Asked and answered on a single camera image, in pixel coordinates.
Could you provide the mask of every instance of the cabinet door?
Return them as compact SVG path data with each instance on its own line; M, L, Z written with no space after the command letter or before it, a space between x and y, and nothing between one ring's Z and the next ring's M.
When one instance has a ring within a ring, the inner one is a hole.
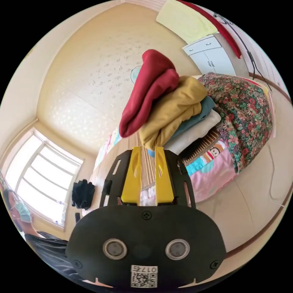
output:
M223 48L204 51L216 73L236 75L233 65Z
M201 71L201 74L206 74L208 72L215 72L211 62L205 55L204 51L196 54L190 55L190 58L194 61L198 69Z

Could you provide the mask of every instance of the white cabinet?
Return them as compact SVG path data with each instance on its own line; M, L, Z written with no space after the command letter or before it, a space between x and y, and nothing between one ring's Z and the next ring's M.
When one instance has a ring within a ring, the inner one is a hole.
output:
M196 54L190 55L190 58L194 61L198 69L201 71L202 74L208 73L208 72L216 72L211 65L210 60L206 56L204 52L199 52Z
M216 73L236 75L233 65L223 48L204 51Z
M249 77L243 57L237 58L221 34L208 35L183 50L196 64L202 74L215 72L234 76Z

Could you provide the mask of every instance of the yellow towel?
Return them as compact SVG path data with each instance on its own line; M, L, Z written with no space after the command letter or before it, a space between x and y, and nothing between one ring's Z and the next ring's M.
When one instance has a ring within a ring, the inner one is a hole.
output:
M156 21L190 44L209 34L217 28L199 12L176 0L167 0Z
M191 76L181 76L178 87L153 106L147 122L140 128L141 143L149 150L163 146L180 124L201 112L205 87Z

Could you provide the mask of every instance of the face mask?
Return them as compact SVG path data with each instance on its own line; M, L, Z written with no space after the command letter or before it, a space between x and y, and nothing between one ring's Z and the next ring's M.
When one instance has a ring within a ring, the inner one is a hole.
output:
M17 220L21 220L25 223L31 223L31 214L28 208L21 201L17 201L14 205L14 208L17 209L20 215L20 218Z

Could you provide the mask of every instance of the person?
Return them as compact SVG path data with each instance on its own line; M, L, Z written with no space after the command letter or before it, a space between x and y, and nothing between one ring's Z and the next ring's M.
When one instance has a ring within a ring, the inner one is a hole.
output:
M24 234L45 238L42 234L35 230L32 225L32 216L30 211L13 190L5 189L3 191L3 199L10 217L20 233L24 232Z
M36 231L28 208L13 190L5 189L3 200L17 230L24 233L28 245L47 265L62 275L68 276L70 280L110 287L98 280L93 283L79 276L65 253L68 241L43 231Z

